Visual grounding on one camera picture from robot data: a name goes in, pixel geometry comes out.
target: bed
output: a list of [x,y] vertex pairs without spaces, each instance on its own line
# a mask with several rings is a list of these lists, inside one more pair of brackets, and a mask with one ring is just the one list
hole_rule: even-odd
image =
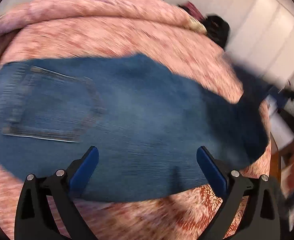
[[[162,0],[34,0],[0,19],[0,34],[22,29],[0,59],[3,64],[33,58],[121,57],[143,53],[170,71],[194,79],[204,88],[236,103],[242,84],[223,59],[223,50],[182,9]],[[267,105],[260,106],[268,130]],[[241,173],[258,178],[269,174],[271,144]],[[23,182],[0,165],[0,227],[14,239],[15,210]],[[166,198],[132,203],[75,204],[99,239],[197,239],[222,200],[209,185]],[[51,208],[63,227],[55,205]],[[243,200],[227,235],[241,220]]]

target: metal screw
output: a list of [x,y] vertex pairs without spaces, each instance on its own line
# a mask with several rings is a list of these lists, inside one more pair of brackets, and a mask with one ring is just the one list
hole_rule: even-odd
[[58,177],[63,176],[64,174],[65,174],[65,171],[64,170],[58,170],[58,171],[56,171],[56,175]]
[[232,175],[233,177],[236,177],[236,178],[238,178],[238,177],[239,177],[239,172],[238,172],[238,171],[235,171],[235,170],[233,170],[233,171],[231,171],[231,175]]
[[269,178],[268,178],[268,176],[267,176],[267,175],[265,175],[265,174],[264,174],[264,175],[262,175],[262,180],[263,180],[263,181],[268,181],[268,179],[269,179]]
[[29,174],[28,176],[27,176],[27,180],[32,180],[34,178],[34,174]]

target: blue rubber tip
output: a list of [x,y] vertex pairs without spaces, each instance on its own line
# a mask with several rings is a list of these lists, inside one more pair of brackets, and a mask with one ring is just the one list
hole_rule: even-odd
[[69,181],[69,196],[80,197],[93,174],[99,160],[99,152],[93,147],[87,157],[83,160],[74,176]]
[[214,163],[213,157],[206,150],[206,148],[202,147],[198,148],[196,157],[197,163],[208,180],[208,183],[213,189],[215,195],[224,199],[228,193],[227,181]]

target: dark blue denim fabric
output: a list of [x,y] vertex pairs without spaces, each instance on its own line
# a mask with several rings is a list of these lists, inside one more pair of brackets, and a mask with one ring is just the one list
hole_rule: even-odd
[[48,176],[94,145],[99,163],[83,194],[96,201],[164,197],[205,184],[204,145],[241,169],[268,137],[256,106],[228,103],[145,55],[35,59],[0,70],[0,163]]

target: blue denim jeans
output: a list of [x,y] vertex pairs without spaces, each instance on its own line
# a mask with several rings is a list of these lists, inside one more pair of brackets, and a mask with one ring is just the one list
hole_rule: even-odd
[[145,55],[33,59],[0,70],[0,163],[18,178],[67,168],[94,145],[83,198],[139,201],[205,184],[204,145],[231,168],[264,152],[256,107],[230,104]]

